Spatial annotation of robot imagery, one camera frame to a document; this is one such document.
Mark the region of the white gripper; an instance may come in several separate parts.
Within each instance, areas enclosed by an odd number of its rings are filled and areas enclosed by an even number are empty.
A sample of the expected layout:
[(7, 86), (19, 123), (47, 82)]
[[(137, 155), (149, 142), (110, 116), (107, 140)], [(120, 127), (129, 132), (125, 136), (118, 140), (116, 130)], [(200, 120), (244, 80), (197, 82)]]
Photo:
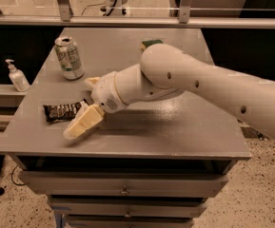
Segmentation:
[(91, 98), (95, 104), (83, 104), (75, 118), (63, 132), (67, 140), (73, 140), (92, 129), (104, 120), (105, 112), (115, 113), (128, 106), (118, 96), (115, 84), (116, 72), (102, 77), (92, 77), (84, 80), (87, 89), (92, 89)]

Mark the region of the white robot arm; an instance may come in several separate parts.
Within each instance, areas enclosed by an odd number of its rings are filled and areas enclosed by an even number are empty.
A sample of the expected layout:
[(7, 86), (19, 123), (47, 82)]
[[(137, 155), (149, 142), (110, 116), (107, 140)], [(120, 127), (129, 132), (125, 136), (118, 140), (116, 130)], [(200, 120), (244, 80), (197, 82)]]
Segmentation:
[(197, 60), (168, 44), (154, 44), (140, 63), (102, 77), (87, 78), (93, 104), (84, 104), (64, 131), (73, 140), (107, 113), (136, 102), (169, 99), (189, 91), (260, 133), (275, 139), (275, 82)]

